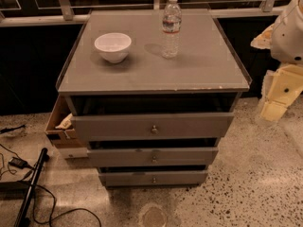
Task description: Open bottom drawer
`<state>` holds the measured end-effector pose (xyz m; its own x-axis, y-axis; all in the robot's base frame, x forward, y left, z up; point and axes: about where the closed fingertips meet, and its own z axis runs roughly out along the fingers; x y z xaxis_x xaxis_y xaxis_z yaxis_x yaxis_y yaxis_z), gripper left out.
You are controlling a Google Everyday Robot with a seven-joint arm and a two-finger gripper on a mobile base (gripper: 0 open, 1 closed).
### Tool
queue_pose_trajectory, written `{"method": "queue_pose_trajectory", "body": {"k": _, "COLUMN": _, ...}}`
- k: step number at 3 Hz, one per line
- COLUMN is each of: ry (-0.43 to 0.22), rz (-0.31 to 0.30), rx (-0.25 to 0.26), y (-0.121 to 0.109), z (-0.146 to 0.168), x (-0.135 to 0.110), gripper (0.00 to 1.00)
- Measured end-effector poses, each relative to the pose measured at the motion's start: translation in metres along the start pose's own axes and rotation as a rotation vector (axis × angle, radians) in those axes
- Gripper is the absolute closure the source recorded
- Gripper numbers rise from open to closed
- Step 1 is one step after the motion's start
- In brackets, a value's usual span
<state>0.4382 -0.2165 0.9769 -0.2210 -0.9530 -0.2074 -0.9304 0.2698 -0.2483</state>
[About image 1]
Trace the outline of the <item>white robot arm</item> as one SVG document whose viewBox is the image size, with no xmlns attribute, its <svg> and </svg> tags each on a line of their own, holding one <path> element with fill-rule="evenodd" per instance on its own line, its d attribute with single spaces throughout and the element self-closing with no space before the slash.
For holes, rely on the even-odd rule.
<svg viewBox="0 0 303 227">
<path fill-rule="evenodd" d="M 303 92 L 303 0 L 291 0 L 276 18 L 251 42 L 257 49 L 269 49 L 280 62 L 263 80 L 260 116 L 278 121 Z"/>
</svg>

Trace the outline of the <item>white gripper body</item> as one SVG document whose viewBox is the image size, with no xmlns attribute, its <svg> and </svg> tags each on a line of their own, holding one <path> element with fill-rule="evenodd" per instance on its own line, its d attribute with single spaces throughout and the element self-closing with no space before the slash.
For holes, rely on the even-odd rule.
<svg viewBox="0 0 303 227">
<path fill-rule="evenodd" d="M 267 107 L 287 109 L 303 91 L 303 67 L 282 63 L 276 71 L 268 70 L 264 91 Z"/>
</svg>

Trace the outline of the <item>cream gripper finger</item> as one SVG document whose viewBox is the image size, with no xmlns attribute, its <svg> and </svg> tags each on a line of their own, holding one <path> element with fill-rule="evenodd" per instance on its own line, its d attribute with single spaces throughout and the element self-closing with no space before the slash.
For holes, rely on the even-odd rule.
<svg viewBox="0 0 303 227">
<path fill-rule="evenodd" d="M 257 37 L 252 40 L 250 45 L 256 49 L 270 49 L 273 28 L 274 25 L 266 27 Z"/>
<path fill-rule="evenodd" d="M 265 102 L 260 115 L 267 121 L 278 121 L 285 112 L 286 108 L 282 104 Z"/>
</svg>

